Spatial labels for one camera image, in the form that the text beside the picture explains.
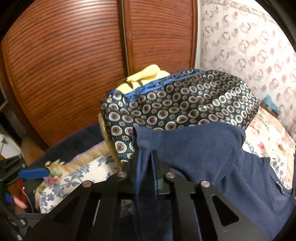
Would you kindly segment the navy blue printed t-shirt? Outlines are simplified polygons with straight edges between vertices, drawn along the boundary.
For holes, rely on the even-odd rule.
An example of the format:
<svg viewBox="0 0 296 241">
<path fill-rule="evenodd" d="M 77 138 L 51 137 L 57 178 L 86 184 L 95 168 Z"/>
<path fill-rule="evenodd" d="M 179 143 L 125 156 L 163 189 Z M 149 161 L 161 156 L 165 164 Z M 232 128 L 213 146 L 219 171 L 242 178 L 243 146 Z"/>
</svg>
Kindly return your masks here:
<svg viewBox="0 0 296 241">
<path fill-rule="evenodd" d="M 136 189 L 144 186 L 149 156 L 155 150 L 161 161 L 191 181 L 209 181 L 272 240 L 292 214 L 294 193 L 283 187 L 269 157 L 260 158 L 242 149 L 244 141 L 244 130 L 221 122 L 170 131 L 136 127 Z"/>
</svg>

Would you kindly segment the floral bed blanket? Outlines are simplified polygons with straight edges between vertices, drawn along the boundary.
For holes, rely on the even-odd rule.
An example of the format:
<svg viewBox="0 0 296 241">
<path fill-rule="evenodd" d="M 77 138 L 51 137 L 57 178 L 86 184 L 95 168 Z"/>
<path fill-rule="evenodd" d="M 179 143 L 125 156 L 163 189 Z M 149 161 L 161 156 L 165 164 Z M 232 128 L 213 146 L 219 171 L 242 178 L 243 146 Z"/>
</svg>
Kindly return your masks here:
<svg viewBox="0 0 296 241">
<path fill-rule="evenodd" d="M 280 121 L 260 107 L 245 132 L 243 150 L 259 157 L 270 157 L 270 165 L 280 182 L 291 189 L 295 142 Z"/>
</svg>

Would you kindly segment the blue object behind bed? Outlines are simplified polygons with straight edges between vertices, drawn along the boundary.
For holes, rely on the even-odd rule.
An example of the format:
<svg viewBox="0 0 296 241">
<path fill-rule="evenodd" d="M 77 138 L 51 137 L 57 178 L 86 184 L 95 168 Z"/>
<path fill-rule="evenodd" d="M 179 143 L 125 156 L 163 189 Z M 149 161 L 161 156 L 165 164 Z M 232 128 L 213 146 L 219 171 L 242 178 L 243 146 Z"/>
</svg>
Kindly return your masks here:
<svg viewBox="0 0 296 241">
<path fill-rule="evenodd" d="M 273 114 L 276 114 L 276 115 L 280 114 L 279 107 L 276 106 L 276 104 L 273 102 L 269 94 L 267 94 L 263 99 L 263 107 Z"/>
</svg>

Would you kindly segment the blue floral white sheet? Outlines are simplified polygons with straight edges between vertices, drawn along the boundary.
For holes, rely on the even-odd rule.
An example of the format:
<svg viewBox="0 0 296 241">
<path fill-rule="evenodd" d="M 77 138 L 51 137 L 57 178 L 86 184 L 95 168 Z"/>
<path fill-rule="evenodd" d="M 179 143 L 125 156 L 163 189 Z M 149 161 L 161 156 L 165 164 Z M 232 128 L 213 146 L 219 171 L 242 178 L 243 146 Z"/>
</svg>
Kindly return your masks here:
<svg viewBox="0 0 296 241">
<path fill-rule="evenodd" d="M 82 182 L 87 180 L 93 183 L 102 182 L 118 171 L 120 171 L 120 167 L 111 156 L 98 157 L 45 188 L 39 202 L 41 213 L 49 213 Z"/>
</svg>

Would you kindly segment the pink circle patterned curtain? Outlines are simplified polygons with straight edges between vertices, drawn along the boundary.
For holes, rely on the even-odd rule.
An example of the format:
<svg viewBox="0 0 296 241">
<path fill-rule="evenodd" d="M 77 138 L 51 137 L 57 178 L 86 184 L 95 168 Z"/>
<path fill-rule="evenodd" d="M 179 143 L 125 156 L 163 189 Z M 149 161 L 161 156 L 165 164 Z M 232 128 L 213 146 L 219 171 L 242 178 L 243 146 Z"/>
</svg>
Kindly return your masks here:
<svg viewBox="0 0 296 241">
<path fill-rule="evenodd" d="M 196 68 L 242 78 L 295 136 L 295 50 L 256 1 L 197 1 Z"/>
</svg>

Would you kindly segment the red wooden louvered wardrobe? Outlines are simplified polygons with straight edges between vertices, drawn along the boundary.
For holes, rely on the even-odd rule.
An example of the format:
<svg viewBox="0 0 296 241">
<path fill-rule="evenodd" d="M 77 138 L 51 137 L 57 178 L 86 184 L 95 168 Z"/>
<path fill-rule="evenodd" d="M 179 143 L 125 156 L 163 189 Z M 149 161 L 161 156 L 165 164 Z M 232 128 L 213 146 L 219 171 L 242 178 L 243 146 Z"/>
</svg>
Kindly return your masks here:
<svg viewBox="0 0 296 241">
<path fill-rule="evenodd" d="M 100 101 L 151 64 L 195 64 L 196 1 L 1 1 L 1 86 L 44 150 L 97 121 Z"/>
</svg>

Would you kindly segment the yellow plush toy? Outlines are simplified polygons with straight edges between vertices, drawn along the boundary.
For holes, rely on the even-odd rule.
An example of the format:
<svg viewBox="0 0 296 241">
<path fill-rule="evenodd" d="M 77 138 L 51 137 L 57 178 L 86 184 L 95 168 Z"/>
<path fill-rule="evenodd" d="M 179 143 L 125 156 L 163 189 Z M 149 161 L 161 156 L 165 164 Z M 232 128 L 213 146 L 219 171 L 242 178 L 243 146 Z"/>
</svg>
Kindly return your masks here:
<svg viewBox="0 0 296 241">
<path fill-rule="evenodd" d="M 161 70 L 158 65 L 152 64 L 150 66 L 147 66 L 140 72 L 137 72 L 125 78 L 118 85 L 118 87 L 116 87 L 116 90 L 120 91 L 123 94 L 127 94 L 139 87 L 147 85 L 154 80 L 158 80 L 169 75 L 170 73 L 166 72 L 165 70 Z"/>
</svg>

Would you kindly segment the dark circle patterned folded cloth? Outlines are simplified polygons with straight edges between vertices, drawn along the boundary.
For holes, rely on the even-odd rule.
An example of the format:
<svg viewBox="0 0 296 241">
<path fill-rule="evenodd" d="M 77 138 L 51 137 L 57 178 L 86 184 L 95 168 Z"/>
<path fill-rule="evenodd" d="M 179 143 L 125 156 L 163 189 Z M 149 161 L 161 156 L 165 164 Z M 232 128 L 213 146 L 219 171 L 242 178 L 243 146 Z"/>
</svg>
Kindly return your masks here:
<svg viewBox="0 0 296 241">
<path fill-rule="evenodd" d="M 111 90 L 101 109 L 119 161 L 125 163 L 135 152 L 135 127 L 168 131 L 220 121 L 246 129 L 258 112 L 259 101 L 237 76 L 186 69 L 130 93 Z"/>
</svg>

